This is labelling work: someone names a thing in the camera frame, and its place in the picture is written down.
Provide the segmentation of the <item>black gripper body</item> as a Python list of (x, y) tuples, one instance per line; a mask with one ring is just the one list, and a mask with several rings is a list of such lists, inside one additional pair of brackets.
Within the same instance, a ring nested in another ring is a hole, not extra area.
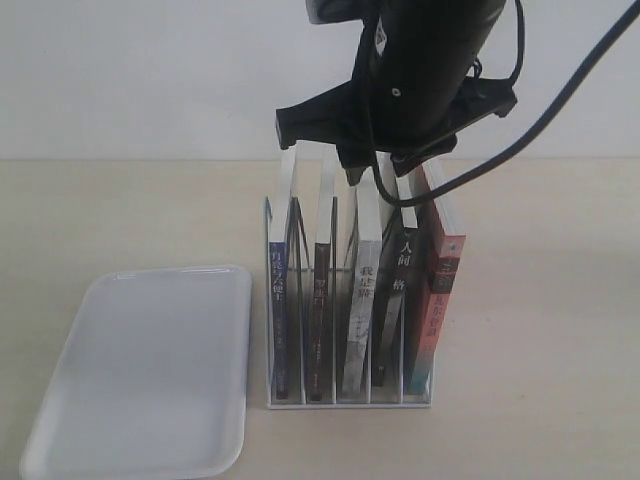
[(407, 92), (394, 96), (374, 91), (365, 104), (345, 82), (300, 104), (276, 111), (279, 146), (299, 141), (360, 147), (392, 156), (394, 173), (406, 175), (418, 165), (453, 151), (457, 134), (480, 120), (506, 117), (516, 105), (506, 79), (466, 77), (442, 113), (428, 110)]

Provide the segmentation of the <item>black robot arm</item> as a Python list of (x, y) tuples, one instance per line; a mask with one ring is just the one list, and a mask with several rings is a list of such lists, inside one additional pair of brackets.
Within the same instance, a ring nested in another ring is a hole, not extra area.
[(379, 152), (409, 174), (451, 152), (458, 133), (517, 103), (515, 78), (485, 78), (479, 52), (502, 1), (309, 1), (311, 23), (359, 20), (363, 30), (350, 79), (276, 112), (279, 146), (335, 146), (349, 184)]

